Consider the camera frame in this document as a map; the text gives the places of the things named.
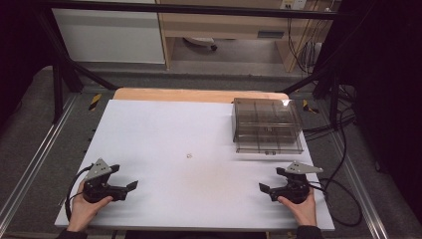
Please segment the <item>light wooden desk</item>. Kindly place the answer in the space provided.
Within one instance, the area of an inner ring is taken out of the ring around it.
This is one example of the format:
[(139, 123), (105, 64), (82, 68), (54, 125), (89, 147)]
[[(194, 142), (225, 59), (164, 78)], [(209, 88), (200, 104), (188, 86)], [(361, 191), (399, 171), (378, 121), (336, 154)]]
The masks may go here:
[[(280, 10), (282, 0), (155, 0), (158, 4), (246, 7)], [(326, 12), (330, 0), (307, 0), (304, 11)], [(219, 38), (271, 40), (289, 73), (299, 63), (307, 43), (322, 43), (330, 20), (276, 19), (222, 15), (160, 13), (158, 19), (165, 41), (165, 60), (171, 59), (170, 41), (176, 38)]]

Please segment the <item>white cabinet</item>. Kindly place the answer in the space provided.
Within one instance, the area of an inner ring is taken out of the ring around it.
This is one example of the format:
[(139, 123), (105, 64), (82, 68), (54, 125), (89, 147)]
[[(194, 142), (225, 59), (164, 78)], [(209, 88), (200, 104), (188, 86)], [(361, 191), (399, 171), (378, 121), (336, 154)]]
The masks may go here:
[(71, 58), (79, 62), (165, 62), (153, 13), (54, 9)]

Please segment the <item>aluminium floor rail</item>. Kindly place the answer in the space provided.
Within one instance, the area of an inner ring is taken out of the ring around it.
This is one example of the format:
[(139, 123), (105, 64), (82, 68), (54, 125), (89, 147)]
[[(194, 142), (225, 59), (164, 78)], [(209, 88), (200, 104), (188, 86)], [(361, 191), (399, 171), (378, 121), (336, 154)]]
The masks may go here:
[(5, 234), (27, 191), (67, 122), (78, 97), (79, 94), (70, 94), (64, 105), (64, 112), (59, 119), (50, 126), (46, 136), (43, 138), (43, 141), (37, 148), (37, 151), (32, 156), (31, 161), (26, 167), (23, 175), (20, 177), (20, 180), (0, 210), (0, 238)]
[(343, 159), (343, 166), (341, 168), (344, 170), (351, 189), (357, 201), (360, 203), (363, 218), (372, 238), (388, 239), (388, 233), (375, 209), (366, 187), (363, 184), (363, 180), (358, 175), (356, 167), (353, 165), (350, 156), (345, 152), (346, 144), (345, 140), (341, 137), (341, 133), (339, 131), (335, 131), (332, 134), (332, 140), (340, 158)]

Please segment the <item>black metal frame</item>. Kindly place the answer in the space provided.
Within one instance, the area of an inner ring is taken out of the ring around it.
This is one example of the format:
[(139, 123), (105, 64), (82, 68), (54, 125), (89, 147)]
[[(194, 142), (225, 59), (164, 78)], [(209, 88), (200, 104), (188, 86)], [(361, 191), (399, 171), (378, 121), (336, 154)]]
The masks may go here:
[(242, 17), (267, 17), (286, 19), (319, 19), (319, 20), (343, 20), (348, 15), (339, 12), (317, 12), (304, 10), (272, 10), (263, 8), (242, 8), (223, 6), (200, 6), (180, 4), (149, 4), (149, 3), (124, 3), (124, 2), (100, 2), (100, 1), (76, 1), (76, 0), (35, 0), (31, 2), (31, 8), (37, 22), (48, 38), (49, 46), (54, 59), (54, 94), (55, 94), (55, 118), (57, 121), (62, 113), (62, 89), (61, 79), (64, 79), (72, 92), (80, 92), (84, 86), (77, 76), (77, 72), (90, 78), (100, 86), (115, 91), (118, 86), (107, 82), (92, 73), (79, 63), (75, 62), (61, 43), (61, 34), (55, 32), (52, 22), (46, 17), (46, 13), (54, 9), (93, 10), (93, 11), (116, 11), (116, 12), (141, 12), (141, 13), (165, 13), (165, 14), (188, 14), (188, 15), (222, 15)]

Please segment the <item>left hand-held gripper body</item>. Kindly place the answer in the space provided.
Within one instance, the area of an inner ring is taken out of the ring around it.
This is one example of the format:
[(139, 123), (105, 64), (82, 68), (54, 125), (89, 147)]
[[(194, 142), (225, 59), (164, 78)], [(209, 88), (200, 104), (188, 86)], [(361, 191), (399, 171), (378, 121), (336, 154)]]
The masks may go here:
[(113, 201), (125, 200), (128, 194), (126, 187), (108, 184), (112, 174), (110, 166), (102, 158), (99, 158), (85, 177), (83, 190), (85, 201), (96, 203), (107, 196), (111, 196)]

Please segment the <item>person's left hand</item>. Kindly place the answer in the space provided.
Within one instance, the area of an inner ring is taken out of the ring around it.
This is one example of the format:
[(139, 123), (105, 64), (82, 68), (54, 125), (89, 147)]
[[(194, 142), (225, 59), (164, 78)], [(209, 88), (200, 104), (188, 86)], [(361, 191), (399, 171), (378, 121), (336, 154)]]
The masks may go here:
[(67, 227), (70, 232), (84, 232), (98, 212), (112, 202), (112, 197), (107, 196), (96, 203), (85, 201), (82, 196), (84, 182), (78, 188), (78, 195), (73, 199), (72, 215)]

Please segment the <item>person's right hand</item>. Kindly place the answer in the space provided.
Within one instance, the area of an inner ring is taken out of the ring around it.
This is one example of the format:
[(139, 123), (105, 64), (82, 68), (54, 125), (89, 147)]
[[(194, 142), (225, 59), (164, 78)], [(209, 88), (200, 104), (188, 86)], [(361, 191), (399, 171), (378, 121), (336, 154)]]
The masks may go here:
[(299, 226), (317, 226), (316, 201), (312, 188), (306, 200), (300, 204), (295, 204), (283, 196), (279, 196), (278, 201), (290, 209)]

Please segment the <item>light wooden board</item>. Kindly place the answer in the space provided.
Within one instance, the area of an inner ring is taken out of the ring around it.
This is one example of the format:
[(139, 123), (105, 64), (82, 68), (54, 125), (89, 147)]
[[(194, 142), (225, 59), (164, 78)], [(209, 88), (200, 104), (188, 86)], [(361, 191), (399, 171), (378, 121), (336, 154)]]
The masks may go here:
[(265, 93), (256, 91), (121, 88), (115, 91), (113, 98), (115, 100), (125, 101), (166, 101), (230, 104), (235, 98), (287, 100), (289, 96), (283, 93)]

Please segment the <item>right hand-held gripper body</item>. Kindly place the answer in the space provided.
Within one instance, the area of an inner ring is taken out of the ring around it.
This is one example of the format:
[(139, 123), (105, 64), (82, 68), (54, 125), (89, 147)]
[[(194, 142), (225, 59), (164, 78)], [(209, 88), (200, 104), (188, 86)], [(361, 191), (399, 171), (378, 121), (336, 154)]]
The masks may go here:
[(310, 192), (307, 173), (321, 173), (323, 169), (300, 162), (292, 162), (285, 168), (287, 184), (283, 187), (270, 188), (270, 197), (276, 201), (279, 196), (288, 198), (295, 204), (304, 202)]

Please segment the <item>clear grey compartment box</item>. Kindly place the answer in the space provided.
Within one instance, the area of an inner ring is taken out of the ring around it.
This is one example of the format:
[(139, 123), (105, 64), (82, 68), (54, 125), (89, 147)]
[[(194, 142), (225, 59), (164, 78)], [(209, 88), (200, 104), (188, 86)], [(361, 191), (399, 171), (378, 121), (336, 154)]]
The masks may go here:
[(237, 153), (301, 154), (303, 131), (293, 100), (235, 98), (233, 142)]

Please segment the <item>white wall socket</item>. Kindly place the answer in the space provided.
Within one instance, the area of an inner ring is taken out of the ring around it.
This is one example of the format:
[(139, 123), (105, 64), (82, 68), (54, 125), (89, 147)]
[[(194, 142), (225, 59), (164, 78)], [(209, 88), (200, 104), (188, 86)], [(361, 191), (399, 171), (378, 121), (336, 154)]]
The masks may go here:
[(303, 10), (306, 3), (307, 0), (282, 0), (280, 8), (288, 10)]

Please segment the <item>yellow black tape strip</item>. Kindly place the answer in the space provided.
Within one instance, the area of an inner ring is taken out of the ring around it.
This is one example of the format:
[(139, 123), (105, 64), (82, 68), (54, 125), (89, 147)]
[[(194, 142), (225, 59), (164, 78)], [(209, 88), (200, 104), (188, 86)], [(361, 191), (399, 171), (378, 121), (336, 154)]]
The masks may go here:
[(90, 103), (90, 106), (89, 106), (89, 111), (94, 111), (95, 110), (95, 108), (96, 108), (98, 102), (100, 101), (101, 97), (102, 97), (102, 94), (96, 94), (93, 97), (93, 99), (92, 99), (92, 101)]
[(311, 108), (307, 100), (303, 100), (303, 110), (304, 112), (319, 114), (319, 110)]

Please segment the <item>black curtain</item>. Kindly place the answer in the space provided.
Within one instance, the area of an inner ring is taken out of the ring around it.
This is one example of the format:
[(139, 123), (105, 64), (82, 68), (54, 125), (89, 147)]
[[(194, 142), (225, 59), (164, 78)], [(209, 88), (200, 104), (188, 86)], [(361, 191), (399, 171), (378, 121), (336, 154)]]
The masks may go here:
[(0, 127), (51, 64), (46, 41), (30, 0), (0, 0)]
[(376, 160), (422, 221), (422, 0), (341, 0), (320, 58), (335, 59)]

